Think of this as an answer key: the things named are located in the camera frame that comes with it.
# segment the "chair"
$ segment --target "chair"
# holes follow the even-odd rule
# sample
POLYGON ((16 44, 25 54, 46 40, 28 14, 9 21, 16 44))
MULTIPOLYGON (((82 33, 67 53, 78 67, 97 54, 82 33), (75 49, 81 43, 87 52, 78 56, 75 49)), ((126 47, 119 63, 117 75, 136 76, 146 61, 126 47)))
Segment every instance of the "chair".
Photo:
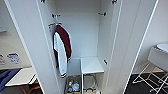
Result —
POLYGON ((149 75, 146 79, 142 77, 143 72, 148 68, 148 66, 150 64, 153 64, 155 67, 157 67, 165 72, 168 72, 168 52, 165 50, 156 48, 156 47, 152 47, 150 50, 149 56, 148 56, 148 61, 150 63, 147 64, 147 66, 142 70, 142 72, 137 76, 137 78, 135 78, 135 80, 133 81, 133 84, 144 81, 147 85, 149 85, 152 88, 150 90, 150 92, 156 91, 156 94, 158 94, 160 92, 160 90, 162 89, 165 93, 168 94, 168 92, 166 92, 166 90, 165 90, 165 88, 168 88, 168 83, 166 82, 168 80, 168 73, 166 73, 163 77, 160 78, 156 74, 153 73, 153 69, 152 69, 152 71, 149 73, 149 75), (155 78, 157 78, 158 82, 161 83, 161 85, 152 81, 150 79, 151 75, 153 75, 155 78), (157 86, 157 88, 154 88, 147 81, 150 81, 153 84, 155 84, 157 86))

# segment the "grey floor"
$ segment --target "grey floor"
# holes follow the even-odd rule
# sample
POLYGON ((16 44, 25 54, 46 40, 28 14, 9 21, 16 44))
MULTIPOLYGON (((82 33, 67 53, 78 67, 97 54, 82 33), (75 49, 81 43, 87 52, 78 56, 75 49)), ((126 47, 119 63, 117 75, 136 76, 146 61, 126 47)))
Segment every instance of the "grey floor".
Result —
MULTIPOLYGON (((143 74, 143 77, 144 78, 147 78, 149 74, 143 74)), ((162 77, 164 75, 164 73, 157 73, 157 76, 160 76, 162 77)), ((124 94, 156 94, 155 91, 153 92, 149 92, 151 87, 149 87, 145 82, 141 82, 141 83, 136 83, 136 84, 133 84, 133 80, 137 77, 138 75, 132 75, 130 80, 129 80, 129 83, 128 83, 128 86, 126 88, 126 91, 124 94)), ((150 79, 152 79, 154 82, 157 82, 158 80, 151 76, 150 79)), ((166 94, 163 90, 161 90, 159 92, 159 94, 166 94)))
MULTIPOLYGON (((0 94, 24 94, 20 86, 6 87, 0 94)), ((41 89, 33 90, 31 94, 43 94, 41 89)))

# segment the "wardrobe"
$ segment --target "wardrobe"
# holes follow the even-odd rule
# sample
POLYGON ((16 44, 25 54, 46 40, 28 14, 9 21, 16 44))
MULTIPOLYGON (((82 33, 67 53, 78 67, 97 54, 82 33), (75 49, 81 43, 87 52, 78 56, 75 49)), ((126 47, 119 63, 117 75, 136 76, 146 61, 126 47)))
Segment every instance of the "wardrobe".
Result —
POLYGON ((124 93, 158 2, 4 1, 44 94, 64 94, 66 84, 53 52, 57 23, 70 35, 72 57, 67 75, 81 75, 81 58, 96 57, 104 70, 96 73, 101 94, 124 93))

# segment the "shelf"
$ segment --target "shelf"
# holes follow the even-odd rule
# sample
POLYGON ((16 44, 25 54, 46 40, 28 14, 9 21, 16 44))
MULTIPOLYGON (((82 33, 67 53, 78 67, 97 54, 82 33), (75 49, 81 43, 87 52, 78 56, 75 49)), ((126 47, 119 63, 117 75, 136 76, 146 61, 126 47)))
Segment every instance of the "shelf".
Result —
POLYGON ((104 72, 97 57, 81 58, 82 74, 102 73, 104 72))

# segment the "chair leg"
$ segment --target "chair leg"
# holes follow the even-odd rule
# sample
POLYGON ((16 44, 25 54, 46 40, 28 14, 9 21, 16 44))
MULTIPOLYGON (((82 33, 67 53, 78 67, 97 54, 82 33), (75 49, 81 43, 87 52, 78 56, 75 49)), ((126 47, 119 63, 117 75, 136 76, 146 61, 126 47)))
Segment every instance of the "chair leg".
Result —
POLYGON ((163 87, 163 85, 166 83, 167 79, 168 79, 168 76, 167 76, 166 79, 163 81, 162 85, 160 86, 160 88, 159 88, 159 90, 156 92, 156 94, 159 93, 159 91, 161 90, 161 88, 163 87))
POLYGON ((150 63, 147 64, 146 67, 140 72, 140 74, 139 74, 139 75, 135 78, 135 80, 132 82, 133 84, 143 81, 143 80, 141 80, 141 81, 136 81, 136 80, 137 80, 137 79, 141 76, 141 74, 148 68, 149 65, 150 65, 150 63))
POLYGON ((40 86, 36 86, 36 87, 33 87, 31 88, 27 94, 31 94, 31 92, 34 90, 34 89, 40 89, 41 87, 40 86))

